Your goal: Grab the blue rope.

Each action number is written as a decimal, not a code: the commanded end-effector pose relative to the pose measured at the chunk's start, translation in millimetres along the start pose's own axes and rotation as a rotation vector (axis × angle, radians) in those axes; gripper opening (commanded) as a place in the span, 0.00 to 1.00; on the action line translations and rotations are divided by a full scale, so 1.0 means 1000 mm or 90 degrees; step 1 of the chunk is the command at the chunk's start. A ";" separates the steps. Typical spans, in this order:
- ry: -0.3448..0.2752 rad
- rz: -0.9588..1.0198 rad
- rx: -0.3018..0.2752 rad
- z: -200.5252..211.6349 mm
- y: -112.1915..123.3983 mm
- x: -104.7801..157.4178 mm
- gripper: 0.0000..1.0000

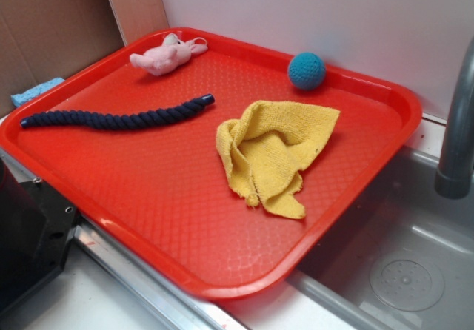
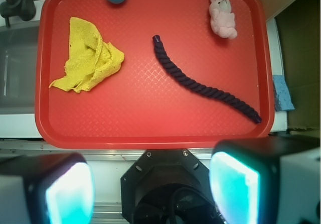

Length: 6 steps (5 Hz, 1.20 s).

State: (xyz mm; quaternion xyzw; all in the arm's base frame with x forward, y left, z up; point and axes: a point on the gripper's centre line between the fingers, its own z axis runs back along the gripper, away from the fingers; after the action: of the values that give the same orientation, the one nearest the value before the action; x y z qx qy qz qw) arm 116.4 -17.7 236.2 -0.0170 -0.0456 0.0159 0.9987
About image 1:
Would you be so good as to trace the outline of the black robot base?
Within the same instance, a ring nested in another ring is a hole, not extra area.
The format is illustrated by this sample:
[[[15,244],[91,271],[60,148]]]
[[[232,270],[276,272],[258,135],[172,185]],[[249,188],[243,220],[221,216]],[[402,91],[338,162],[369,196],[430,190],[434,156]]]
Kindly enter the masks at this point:
[[[19,182],[1,163],[1,315],[63,272],[78,217],[47,182]]]

